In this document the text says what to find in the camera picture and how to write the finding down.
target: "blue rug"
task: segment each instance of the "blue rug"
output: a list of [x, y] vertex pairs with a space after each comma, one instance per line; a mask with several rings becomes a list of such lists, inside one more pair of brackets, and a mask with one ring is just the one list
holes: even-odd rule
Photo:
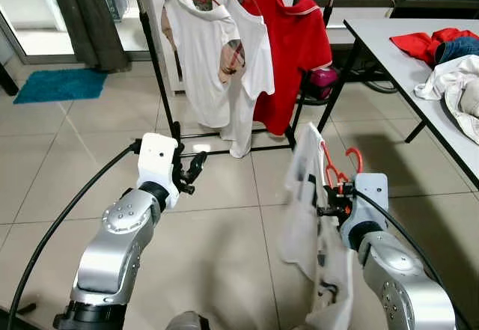
[[39, 70], [33, 72], [13, 103], [86, 100], [102, 93], [107, 73], [94, 70]]

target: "pile of clothes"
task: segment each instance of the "pile of clothes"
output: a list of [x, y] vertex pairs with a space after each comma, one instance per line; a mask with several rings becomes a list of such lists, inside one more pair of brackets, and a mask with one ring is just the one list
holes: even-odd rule
[[406, 34], [391, 41], [408, 55], [434, 67], [415, 95], [425, 100], [444, 97], [460, 129], [479, 144], [479, 36], [445, 28], [433, 33]]

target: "gray curtain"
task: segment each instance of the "gray curtain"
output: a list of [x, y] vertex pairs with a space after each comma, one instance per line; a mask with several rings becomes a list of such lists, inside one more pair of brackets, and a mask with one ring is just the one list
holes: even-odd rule
[[128, 67], [105, 0], [57, 0], [57, 3], [78, 61], [109, 72]]

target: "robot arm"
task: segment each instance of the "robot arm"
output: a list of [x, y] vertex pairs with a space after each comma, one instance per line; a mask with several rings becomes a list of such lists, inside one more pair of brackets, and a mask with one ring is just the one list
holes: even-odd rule
[[138, 159], [137, 189], [128, 189], [104, 212], [100, 229], [87, 246], [64, 314], [55, 317], [56, 329], [123, 328], [126, 305], [132, 295], [140, 256], [153, 237], [165, 209], [177, 202], [179, 191], [192, 193], [206, 154], [182, 171], [183, 145], [173, 138], [147, 133]]
[[[364, 279], [381, 301], [390, 330], [453, 330], [448, 294], [426, 275], [418, 256], [387, 232], [384, 216], [354, 196], [358, 190], [386, 210], [387, 185], [384, 174], [360, 173], [354, 183], [343, 185], [342, 194], [326, 187], [330, 208], [320, 215], [340, 219], [343, 243], [358, 252]], [[346, 206], [350, 214], [344, 213]]]

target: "red cloth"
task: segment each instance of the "red cloth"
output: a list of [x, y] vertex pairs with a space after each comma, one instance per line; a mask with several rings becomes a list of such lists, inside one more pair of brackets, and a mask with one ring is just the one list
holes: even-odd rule
[[275, 93], [261, 93], [254, 108], [258, 120], [276, 135], [284, 133], [293, 114], [302, 71], [331, 64], [332, 54], [323, 15], [313, 0], [285, 7], [282, 0], [245, 0], [243, 7], [259, 15], [268, 28]]
[[474, 37], [479, 40], [479, 36], [471, 31], [460, 31], [457, 28], [444, 28], [434, 32], [432, 37], [425, 33], [411, 33], [391, 37], [390, 39], [399, 49], [411, 57], [422, 59], [430, 66], [434, 66], [436, 64], [434, 55], [439, 44], [459, 37]]

